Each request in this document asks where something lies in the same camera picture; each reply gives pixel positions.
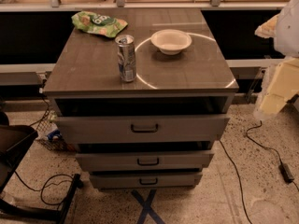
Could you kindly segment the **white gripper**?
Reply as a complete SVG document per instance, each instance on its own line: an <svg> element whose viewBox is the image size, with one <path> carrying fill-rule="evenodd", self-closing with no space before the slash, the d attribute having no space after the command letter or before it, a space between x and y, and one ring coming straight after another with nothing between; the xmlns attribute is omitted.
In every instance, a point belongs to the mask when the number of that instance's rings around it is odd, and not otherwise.
<svg viewBox="0 0 299 224"><path fill-rule="evenodd" d="M285 56L299 57L299 0L290 2L254 32L261 38L274 38L275 50ZM271 119L299 93L299 59L284 60L266 69L262 91L253 111L256 119Z"/></svg>

